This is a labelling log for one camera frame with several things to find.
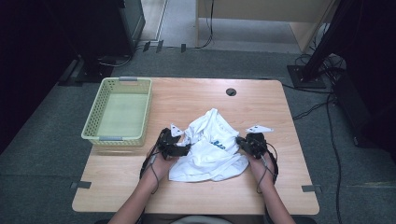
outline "forearm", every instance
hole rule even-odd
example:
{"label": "forearm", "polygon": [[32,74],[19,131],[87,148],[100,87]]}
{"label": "forearm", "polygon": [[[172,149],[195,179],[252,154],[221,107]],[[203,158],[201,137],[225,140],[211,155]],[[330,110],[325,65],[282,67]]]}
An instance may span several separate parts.
{"label": "forearm", "polygon": [[142,179],[137,184],[134,192],[122,205],[114,217],[111,218],[109,223],[136,223],[149,200],[151,192],[156,188],[157,180],[152,171],[149,169],[145,172]]}
{"label": "forearm", "polygon": [[271,178],[264,178],[260,183],[262,190],[262,197],[264,198],[265,206],[267,207],[269,216],[274,223],[294,223],[285,205],[279,197]]}

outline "hand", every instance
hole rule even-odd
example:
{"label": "hand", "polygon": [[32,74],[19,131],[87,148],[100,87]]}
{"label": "hand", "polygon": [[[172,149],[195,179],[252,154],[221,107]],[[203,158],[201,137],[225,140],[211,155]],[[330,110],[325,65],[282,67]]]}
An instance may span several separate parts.
{"label": "hand", "polygon": [[150,161],[148,161],[148,166],[145,173],[152,172],[150,171],[151,168],[149,168],[149,166],[152,165],[155,175],[158,177],[158,180],[160,181],[161,179],[163,179],[164,176],[168,174],[171,167],[178,161],[178,157],[174,157],[167,161],[163,158],[163,155],[159,153],[157,148],[154,150],[153,156],[155,156],[154,163],[150,164]]}
{"label": "hand", "polygon": [[275,168],[271,161],[270,155],[267,152],[264,154],[264,158],[265,158],[265,161],[267,162],[267,167],[269,169],[269,171],[266,171],[266,172],[265,172],[266,168],[265,168],[264,164],[262,163],[262,159],[257,160],[251,155],[247,155],[247,158],[250,163],[251,173],[253,173],[253,176],[255,177],[257,183],[260,182],[260,180],[262,179],[262,175],[264,175],[264,173],[265,173],[265,176],[262,179],[262,182],[260,184],[274,185],[272,174],[274,173]]}

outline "basket handle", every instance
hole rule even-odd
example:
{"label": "basket handle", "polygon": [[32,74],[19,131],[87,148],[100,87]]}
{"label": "basket handle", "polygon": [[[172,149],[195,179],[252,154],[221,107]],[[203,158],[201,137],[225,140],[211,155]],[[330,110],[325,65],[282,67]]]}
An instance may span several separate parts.
{"label": "basket handle", "polygon": [[137,81],[137,77],[119,77],[119,81]]}
{"label": "basket handle", "polygon": [[99,136],[99,141],[122,141],[122,137],[116,137],[116,136]]}

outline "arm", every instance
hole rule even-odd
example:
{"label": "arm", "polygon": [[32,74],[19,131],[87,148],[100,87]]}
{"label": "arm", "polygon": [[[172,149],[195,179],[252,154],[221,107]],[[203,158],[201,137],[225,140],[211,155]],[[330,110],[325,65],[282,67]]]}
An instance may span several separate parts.
{"label": "arm", "polygon": [[177,161],[177,158],[173,158],[170,161],[163,159],[161,154],[156,155],[154,163],[148,164],[145,173],[137,184],[134,192],[128,198],[128,200],[122,205],[119,211],[111,218],[109,224],[117,223],[136,223],[146,203],[149,200],[151,192],[157,188],[157,178],[160,181],[168,173],[171,166]]}
{"label": "arm", "polygon": [[[262,160],[256,160],[250,155],[247,155],[247,157],[249,159],[251,172],[259,183],[262,175],[264,175],[265,172],[265,167],[262,164]],[[268,168],[271,171],[274,171],[274,165],[271,163],[268,153],[265,153],[264,158],[267,161]],[[264,203],[267,206],[271,219],[275,223],[294,223],[294,220],[290,216],[288,210],[282,203],[282,200],[276,191],[273,177],[270,172],[267,171],[265,173],[264,178],[260,182],[259,188],[262,191],[262,197],[264,198]]]}

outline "white cloth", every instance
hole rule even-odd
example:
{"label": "white cloth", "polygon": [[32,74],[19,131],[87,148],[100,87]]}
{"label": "white cloth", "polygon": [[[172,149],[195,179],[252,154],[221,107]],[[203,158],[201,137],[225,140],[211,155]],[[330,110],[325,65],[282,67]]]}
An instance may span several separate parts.
{"label": "white cloth", "polygon": [[193,121],[184,132],[184,144],[192,144],[187,156],[181,157],[169,171],[169,179],[182,182],[220,181],[242,172],[248,159],[236,151],[239,146],[234,130],[215,108]]}

